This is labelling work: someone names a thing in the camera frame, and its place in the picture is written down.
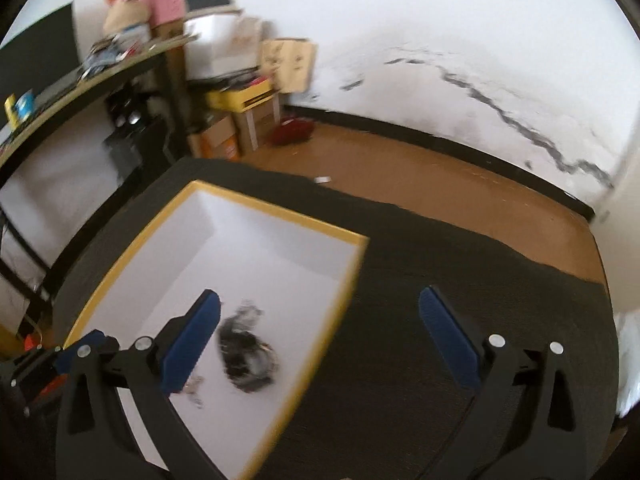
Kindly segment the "yellow Kadigao box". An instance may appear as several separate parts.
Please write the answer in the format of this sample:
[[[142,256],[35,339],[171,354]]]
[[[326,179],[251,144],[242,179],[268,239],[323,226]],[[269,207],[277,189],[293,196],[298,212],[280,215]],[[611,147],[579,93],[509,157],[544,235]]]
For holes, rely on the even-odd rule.
[[[365,236],[201,180],[185,185],[99,280],[66,336],[143,348],[199,299],[198,354],[168,399],[229,479],[251,479],[344,318]]]

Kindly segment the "tan paper shopping bag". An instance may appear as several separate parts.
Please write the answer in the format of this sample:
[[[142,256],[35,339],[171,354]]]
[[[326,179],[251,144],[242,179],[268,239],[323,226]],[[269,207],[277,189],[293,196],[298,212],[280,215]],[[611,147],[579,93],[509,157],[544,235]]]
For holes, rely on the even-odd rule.
[[[303,93],[310,85],[317,45],[303,38],[267,39],[260,46],[259,71],[281,93]]]

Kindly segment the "black computer monitor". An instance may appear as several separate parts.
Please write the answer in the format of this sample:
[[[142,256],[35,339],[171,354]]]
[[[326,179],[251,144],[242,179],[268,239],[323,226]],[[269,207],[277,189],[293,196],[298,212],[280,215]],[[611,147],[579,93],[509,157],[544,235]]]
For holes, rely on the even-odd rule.
[[[1,48],[1,105],[30,92],[43,106],[72,88],[80,57],[76,44],[73,5],[29,26]]]

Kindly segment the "silver crystal earring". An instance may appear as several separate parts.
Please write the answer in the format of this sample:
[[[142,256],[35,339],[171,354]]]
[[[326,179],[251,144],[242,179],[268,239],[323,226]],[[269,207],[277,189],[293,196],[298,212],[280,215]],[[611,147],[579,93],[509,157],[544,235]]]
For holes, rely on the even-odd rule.
[[[203,408],[203,401],[198,393],[198,389],[201,387],[203,382],[204,378],[201,375],[192,374],[181,390],[181,393],[184,394],[199,410]]]

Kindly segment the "yellow blue mug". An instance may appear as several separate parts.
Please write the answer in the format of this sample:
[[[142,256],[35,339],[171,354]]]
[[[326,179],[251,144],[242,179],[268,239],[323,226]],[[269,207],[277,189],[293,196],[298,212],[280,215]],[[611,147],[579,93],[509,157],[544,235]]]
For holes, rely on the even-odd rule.
[[[10,94],[4,101],[4,110],[11,129],[15,131],[34,114],[35,101],[32,90],[28,90],[19,98]]]

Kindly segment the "brown cardboard carton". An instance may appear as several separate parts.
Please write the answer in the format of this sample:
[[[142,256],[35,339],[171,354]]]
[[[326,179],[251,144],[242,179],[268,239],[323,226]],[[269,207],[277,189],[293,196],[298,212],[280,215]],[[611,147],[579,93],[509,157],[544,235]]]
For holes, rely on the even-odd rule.
[[[241,155],[253,153],[269,142],[274,129],[281,123],[280,96],[276,93],[248,110],[232,113],[232,118]]]

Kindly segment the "red cloth on floor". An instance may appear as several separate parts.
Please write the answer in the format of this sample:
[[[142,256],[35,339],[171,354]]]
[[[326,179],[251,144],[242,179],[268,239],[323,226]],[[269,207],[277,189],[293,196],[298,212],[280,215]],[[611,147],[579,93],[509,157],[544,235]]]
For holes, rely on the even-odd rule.
[[[305,118],[288,118],[277,125],[269,142],[274,146],[285,146],[308,141],[314,133],[314,122]]]

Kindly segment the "white paper shopping bag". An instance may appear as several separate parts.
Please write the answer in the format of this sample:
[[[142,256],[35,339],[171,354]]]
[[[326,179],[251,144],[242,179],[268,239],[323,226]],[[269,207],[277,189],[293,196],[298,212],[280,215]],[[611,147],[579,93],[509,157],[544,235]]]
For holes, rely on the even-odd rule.
[[[246,14],[187,20],[184,32],[194,39],[184,47],[186,79],[214,79],[257,67],[263,24],[261,18]]]

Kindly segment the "yellow black flat box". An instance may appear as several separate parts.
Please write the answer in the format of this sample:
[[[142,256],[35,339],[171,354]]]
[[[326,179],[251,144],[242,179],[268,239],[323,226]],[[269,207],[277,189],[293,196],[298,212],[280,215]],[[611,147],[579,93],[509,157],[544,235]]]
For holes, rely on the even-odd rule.
[[[229,87],[224,90],[210,90],[205,93],[206,103],[215,110],[243,113],[268,101],[276,93],[271,80],[258,77],[248,84]]]

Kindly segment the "black speaker under desk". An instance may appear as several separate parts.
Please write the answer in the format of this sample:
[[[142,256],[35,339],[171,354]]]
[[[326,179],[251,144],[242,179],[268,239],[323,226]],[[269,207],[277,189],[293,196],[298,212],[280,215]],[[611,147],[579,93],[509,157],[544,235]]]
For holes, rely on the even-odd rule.
[[[148,100],[144,92],[131,82],[111,92],[105,99],[105,106],[117,130],[143,128],[151,122]]]

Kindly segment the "black strap wristwatch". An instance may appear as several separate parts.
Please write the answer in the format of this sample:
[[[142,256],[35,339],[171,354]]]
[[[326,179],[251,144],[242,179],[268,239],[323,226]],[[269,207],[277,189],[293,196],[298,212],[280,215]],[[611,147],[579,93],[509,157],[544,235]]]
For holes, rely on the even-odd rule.
[[[276,352],[254,334],[264,313],[254,304],[241,304],[216,330],[224,374],[235,388],[254,393],[273,383],[279,362]]]

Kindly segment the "woven basket bag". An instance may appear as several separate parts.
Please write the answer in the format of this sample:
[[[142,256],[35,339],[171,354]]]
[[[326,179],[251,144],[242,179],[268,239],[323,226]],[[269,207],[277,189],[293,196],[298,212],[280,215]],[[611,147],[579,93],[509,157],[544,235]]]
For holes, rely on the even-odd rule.
[[[147,23],[151,16],[148,5],[142,0],[104,0],[107,14],[103,23],[105,37],[113,37],[122,30]]]

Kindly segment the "pink box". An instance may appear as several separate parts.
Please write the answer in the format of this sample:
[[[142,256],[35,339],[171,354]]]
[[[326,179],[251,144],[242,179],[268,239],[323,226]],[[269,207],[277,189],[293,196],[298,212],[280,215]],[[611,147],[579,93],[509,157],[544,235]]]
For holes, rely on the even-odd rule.
[[[150,9],[150,25],[160,26],[181,20],[186,15],[184,0],[145,0]]]

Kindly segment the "dark wooden desk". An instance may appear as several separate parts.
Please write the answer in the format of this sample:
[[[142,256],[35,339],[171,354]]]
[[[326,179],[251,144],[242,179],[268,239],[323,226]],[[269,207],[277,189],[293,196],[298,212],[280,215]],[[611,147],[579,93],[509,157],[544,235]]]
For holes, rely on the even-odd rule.
[[[186,121],[180,110],[177,87],[171,82],[169,53],[194,41],[194,35],[182,35],[165,40],[156,40],[129,58],[125,58],[99,75],[75,84],[75,87],[60,93],[54,101],[38,110],[35,117],[9,137],[6,149],[1,154],[1,183],[6,184],[21,164],[39,148],[58,128],[93,102],[103,98],[118,87],[151,70],[156,73],[157,89],[153,96],[164,100],[168,106],[174,132],[165,141],[164,150],[173,162],[188,150],[186,143]]]

